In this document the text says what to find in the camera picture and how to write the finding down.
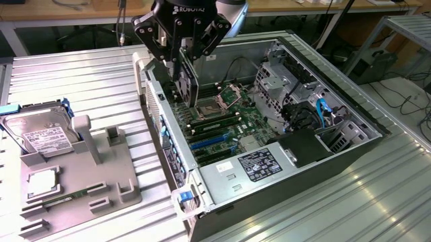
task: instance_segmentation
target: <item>aluminum profile table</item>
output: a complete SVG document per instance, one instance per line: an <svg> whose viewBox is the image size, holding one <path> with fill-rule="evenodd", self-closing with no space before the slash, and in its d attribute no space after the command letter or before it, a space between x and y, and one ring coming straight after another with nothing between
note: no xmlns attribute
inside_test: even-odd
<svg viewBox="0 0 431 242"><path fill-rule="evenodd" d="M343 70L346 75L351 73L362 58L363 52L371 47L384 27L391 28L396 33L402 34L413 42L421 45L422 48L431 52L431 17L426 15L384 16L372 30L370 37L364 41L358 53L348 60ZM384 41L380 47L386 48L388 43L388 41Z"/></svg>
<svg viewBox="0 0 431 242"><path fill-rule="evenodd" d="M380 146L336 177L268 208L210 241L430 241L431 150L421 137L296 35L279 32L392 132ZM8 103L67 96L88 114L94 133L120 125L138 174L143 202L78 225L42 241L187 241L138 105L131 54L143 46L16 58ZM22 241L18 216L18 147L0 143L0 240Z"/></svg>

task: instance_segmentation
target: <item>blue pcie slot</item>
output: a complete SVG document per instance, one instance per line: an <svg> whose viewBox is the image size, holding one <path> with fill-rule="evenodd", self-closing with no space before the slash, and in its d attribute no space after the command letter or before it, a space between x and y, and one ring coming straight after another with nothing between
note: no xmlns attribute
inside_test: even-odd
<svg viewBox="0 0 431 242"><path fill-rule="evenodd" d="M228 136L230 136L230 134L224 134L224 135L215 137L210 140L202 141L198 144L191 145L191 150L196 150L196 149L203 148L203 147L212 145L215 143L224 142L228 139Z"/></svg>

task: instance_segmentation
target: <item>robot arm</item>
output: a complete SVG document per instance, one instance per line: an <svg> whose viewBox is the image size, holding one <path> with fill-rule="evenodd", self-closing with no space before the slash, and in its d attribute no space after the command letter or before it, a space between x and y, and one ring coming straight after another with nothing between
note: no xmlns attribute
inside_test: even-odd
<svg viewBox="0 0 431 242"><path fill-rule="evenodd" d="M191 61L210 55L224 36L238 34L247 7L246 0L155 0L152 11L132 18L135 33L155 58L174 68L174 81L180 47Z"/></svg>

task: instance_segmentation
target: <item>motherboard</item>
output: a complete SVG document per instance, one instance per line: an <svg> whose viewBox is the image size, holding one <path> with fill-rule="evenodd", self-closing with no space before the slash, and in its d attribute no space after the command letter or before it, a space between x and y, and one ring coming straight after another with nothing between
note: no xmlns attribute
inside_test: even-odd
<svg viewBox="0 0 431 242"><path fill-rule="evenodd" d="M242 84L214 86L215 95L198 99L188 108L168 87L168 101L184 138L200 165L208 165L266 145L278 133L259 112L251 90Z"/></svg>

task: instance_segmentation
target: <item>hard drive label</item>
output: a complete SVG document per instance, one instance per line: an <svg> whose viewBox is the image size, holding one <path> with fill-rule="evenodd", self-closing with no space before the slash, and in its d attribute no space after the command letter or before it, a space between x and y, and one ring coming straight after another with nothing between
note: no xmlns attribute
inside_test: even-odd
<svg viewBox="0 0 431 242"><path fill-rule="evenodd" d="M264 179L283 170L267 148L242 156L238 160L252 182Z"/></svg>
<svg viewBox="0 0 431 242"><path fill-rule="evenodd" d="M39 130L23 135L35 150L42 154L72 147L62 127Z"/></svg>

